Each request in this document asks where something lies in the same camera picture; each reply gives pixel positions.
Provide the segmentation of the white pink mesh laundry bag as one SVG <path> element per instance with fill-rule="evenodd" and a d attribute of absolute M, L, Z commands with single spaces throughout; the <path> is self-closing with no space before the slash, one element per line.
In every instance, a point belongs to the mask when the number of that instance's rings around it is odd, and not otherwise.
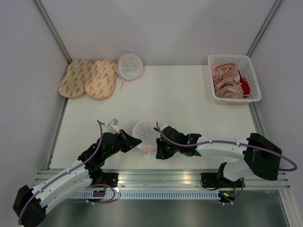
<path fill-rule="evenodd" d="M 143 119 L 133 127 L 132 137 L 140 139 L 142 142 L 137 146 L 145 154 L 149 151 L 157 151 L 156 139 L 160 134 L 155 130 L 156 122 L 151 119 Z"/>

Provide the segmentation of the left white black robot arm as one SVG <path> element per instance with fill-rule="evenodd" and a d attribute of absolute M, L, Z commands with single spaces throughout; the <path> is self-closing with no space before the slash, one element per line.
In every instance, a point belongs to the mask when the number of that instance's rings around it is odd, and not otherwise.
<path fill-rule="evenodd" d="M 13 204 L 18 224 L 36 227 L 56 205 L 76 191 L 89 186 L 99 187 L 103 183 L 101 168 L 105 160 L 118 152 L 126 153 L 141 142 L 124 130 L 115 134 L 104 132 L 74 163 L 54 177 L 33 187 L 21 187 Z"/>

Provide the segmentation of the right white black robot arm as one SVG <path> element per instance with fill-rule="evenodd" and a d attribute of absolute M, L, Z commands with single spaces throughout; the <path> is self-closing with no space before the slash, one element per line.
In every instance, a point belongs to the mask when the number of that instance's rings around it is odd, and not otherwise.
<path fill-rule="evenodd" d="M 234 158 L 234 162 L 224 162 L 218 169 L 216 181 L 222 187 L 252 175 L 269 181 L 278 178 L 282 151 L 258 133 L 251 133 L 247 138 L 223 140 L 195 133 L 185 135 L 165 124 L 157 124 L 154 129 L 160 133 L 156 139 L 157 159 L 169 159 L 177 152 L 187 157 Z"/>

